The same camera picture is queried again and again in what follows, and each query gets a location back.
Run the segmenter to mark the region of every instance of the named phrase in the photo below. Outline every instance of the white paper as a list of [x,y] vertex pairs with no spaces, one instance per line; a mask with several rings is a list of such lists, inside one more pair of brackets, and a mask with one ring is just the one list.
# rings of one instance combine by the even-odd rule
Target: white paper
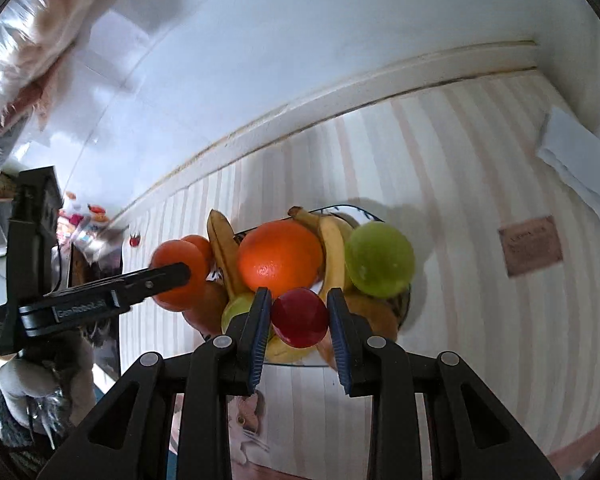
[[554,107],[540,139],[538,157],[600,218],[600,140],[594,134]]

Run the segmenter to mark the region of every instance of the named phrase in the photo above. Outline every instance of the green apple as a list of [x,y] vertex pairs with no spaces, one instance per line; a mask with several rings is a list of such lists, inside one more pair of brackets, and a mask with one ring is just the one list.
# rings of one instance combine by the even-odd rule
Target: green apple
[[353,231],[345,244],[345,264],[353,284],[375,298],[400,294],[416,269],[411,243],[384,222],[369,222]]
[[229,323],[231,323],[231,320],[235,316],[238,314],[244,314],[250,310],[251,303],[253,303],[253,297],[253,294],[241,294],[240,296],[233,298],[224,308],[220,322],[222,325],[223,334],[226,334],[226,329],[229,328]]

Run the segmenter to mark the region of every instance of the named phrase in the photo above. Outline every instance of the red apple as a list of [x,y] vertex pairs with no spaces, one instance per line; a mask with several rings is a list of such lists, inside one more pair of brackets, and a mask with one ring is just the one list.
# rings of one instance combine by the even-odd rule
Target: red apple
[[308,288],[285,292],[271,307],[273,330],[294,348],[318,344],[329,328],[329,313],[317,294]]

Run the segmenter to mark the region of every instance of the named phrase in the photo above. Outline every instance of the black clamp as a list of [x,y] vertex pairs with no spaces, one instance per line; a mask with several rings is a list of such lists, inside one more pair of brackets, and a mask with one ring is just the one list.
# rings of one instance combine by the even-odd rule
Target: black clamp
[[56,480],[158,480],[166,474],[174,400],[184,393],[178,480],[229,480],[226,396],[248,396],[260,381],[271,294],[261,288],[226,335],[164,360],[142,355],[89,412],[38,476]]
[[143,269],[51,292],[51,250],[62,205],[53,168],[23,171],[9,220],[7,303],[0,306],[0,355],[44,344],[53,336],[128,312],[145,298],[185,285],[185,264]]
[[342,291],[328,295],[340,383],[351,397],[373,396],[369,480],[422,478],[415,394],[427,412],[434,480],[557,480],[531,437],[454,352],[405,352],[350,314]]

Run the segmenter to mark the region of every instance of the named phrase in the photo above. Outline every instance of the orange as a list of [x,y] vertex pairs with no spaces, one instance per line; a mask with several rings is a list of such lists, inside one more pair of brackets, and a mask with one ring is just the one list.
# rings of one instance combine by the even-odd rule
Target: orange
[[189,267],[191,277],[189,281],[167,292],[154,296],[158,305],[167,310],[180,312],[195,305],[202,296],[205,278],[208,274],[205,257],[194,245],[182,240],[169,240],[158,246],[151,256],[150,269],[183,262]]
[[188,235],[185,236],[182,240],[185,242],[189,242],[190,244],[194,244],[198,248],[198,250],[205,257],[206,264],[208,265],[207,274],[211,272],[211,267],[213,267],[214,264],[214,251],[211,248],[209,240],[200,235]]
[[266,286],[274,299],[292,288],[312,286],[321,266],[320,240],[294,220],[262,224],[238,248],[244,283],[251,290]]

